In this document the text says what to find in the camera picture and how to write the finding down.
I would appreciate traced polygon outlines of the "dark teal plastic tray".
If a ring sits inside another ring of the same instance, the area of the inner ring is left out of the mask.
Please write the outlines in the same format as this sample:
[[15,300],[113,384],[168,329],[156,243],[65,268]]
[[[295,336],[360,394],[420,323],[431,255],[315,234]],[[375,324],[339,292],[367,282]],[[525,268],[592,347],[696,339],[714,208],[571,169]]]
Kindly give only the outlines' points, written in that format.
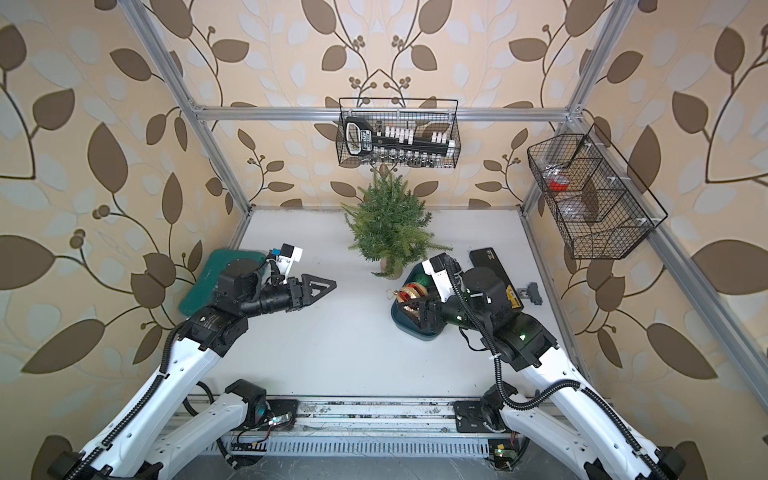
[[421,264],[411,270],[394,298],[391,307],[393,322],[420,340],[431,341],[448,324],[461,324],[458,300],[451,297],[443,302],[432,277],[424,272]]

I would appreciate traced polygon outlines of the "green glitter ball ornament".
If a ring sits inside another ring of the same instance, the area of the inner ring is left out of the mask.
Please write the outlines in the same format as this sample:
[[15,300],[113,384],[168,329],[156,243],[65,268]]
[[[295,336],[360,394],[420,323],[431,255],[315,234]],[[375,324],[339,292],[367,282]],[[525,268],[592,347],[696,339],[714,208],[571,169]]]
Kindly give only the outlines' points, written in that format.
[[425,273],[420,273],[415,277],[415,281],[425,287],[429,287],[433,284],[432,277]]

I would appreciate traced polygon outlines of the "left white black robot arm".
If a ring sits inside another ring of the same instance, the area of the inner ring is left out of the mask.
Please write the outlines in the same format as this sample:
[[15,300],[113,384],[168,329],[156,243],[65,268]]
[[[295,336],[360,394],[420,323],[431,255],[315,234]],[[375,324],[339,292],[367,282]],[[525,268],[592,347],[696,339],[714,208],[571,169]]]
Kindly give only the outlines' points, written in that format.
[[170,435],[161,434],[190,392],[247,332],[250,318],[301,310],[336,286],[311,274],[288,277],[273,257],[230,262],[219,274],[209,303],[171,330],[153,376],[80,451],[61,452],[48,476],[170,479],[231,430],[268,423],[274,415],[265,389],[237,380]]

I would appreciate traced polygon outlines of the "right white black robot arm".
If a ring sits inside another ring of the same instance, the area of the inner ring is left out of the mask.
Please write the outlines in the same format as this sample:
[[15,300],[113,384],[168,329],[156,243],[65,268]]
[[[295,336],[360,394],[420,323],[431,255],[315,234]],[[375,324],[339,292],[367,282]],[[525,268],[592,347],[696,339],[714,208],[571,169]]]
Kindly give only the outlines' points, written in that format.
[[631,427],[577,370],[556,338],[523,310],[503,269],[462,270],[440,254],[395,293],[394,320],[431,339],[446,325],[481,336],[494,384],[481,400],[492,431],[522,434],[580,479],[678,479],[683,457]]

